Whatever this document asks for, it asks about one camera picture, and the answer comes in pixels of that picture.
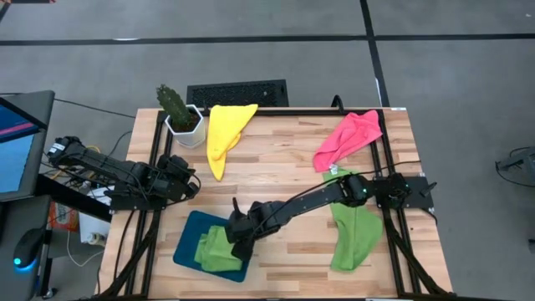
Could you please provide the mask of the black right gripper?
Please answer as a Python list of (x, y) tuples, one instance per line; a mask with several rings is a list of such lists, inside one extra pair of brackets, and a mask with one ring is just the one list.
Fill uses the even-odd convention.
[(274, 234), (277, 225), (272, 213), (274, 209), (269, 202), (254, 202), (247, 213), (240, 211), (237, 199), (232, 198), (233, 212), (228, 218), (225, 232), (227, 241), (234, 243), (232, 256), (243, 262), (249, 262), (254, 248), (254, 241)]

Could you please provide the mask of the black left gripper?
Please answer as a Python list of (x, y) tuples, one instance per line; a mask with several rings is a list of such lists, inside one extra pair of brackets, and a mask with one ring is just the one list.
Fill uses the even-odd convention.
[(155, 191), (160, 197), (169, 200), (190, 200), (200, 190), (200, 187), (191, 181), (194, 175), (194, 169), (168, 166), (155, 179)]

